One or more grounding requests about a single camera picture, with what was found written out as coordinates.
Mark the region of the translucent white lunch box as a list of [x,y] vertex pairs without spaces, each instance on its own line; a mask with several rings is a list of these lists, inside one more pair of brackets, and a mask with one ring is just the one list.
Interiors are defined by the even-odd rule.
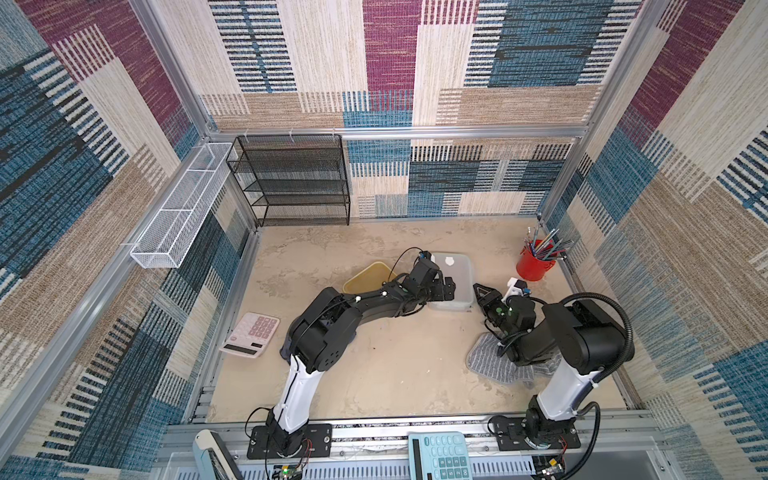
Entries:
[[470,312],[475,303],[474,268],[470,258],[459,253],[435,252],[431,260],[440,267],[444,277],[453,280],[456,289],[453,300],[430,302],[428,307],[438,311]]

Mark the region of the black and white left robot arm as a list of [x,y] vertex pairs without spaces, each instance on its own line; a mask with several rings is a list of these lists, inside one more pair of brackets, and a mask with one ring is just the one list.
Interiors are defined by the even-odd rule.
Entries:
[[452,301],[456,284],[422,251],[410,272],[373,291],[343,294],[323,289],[290,325],[281,355],[289,373],[280,399],[265,422],[267,445],[289,456],[306,441],[309,410],[323,374],[342,357],[359,326],[419,312],[434,302]]

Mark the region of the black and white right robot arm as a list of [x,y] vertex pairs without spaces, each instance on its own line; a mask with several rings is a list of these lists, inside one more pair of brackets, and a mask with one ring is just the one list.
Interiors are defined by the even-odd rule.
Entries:
[[532,383],[537,373],[550,377],[523,415],[490,419],[499,448],[579,446],[574,424],[588,411],[583,401],[634,355],[627,314],[613,299],[593,292],[547,303],[517,279],[507,293],[479,283],[473,290],[488,332],[470,352],[468,368],[500,383]]

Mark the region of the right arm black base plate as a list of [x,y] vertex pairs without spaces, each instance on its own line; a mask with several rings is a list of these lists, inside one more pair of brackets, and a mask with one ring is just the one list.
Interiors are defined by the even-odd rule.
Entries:
[[575,418],[537,420],[521,416],[494,416],[490,423],[500,451],[578,449],[582,443]]

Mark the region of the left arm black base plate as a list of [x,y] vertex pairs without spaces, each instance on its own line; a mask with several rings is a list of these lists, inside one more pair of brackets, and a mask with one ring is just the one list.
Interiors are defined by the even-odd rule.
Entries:
[[279,425],[254,426],[249,432],[249,460],[326,458],[330,456],[333,427],[307,423],[293,433]]

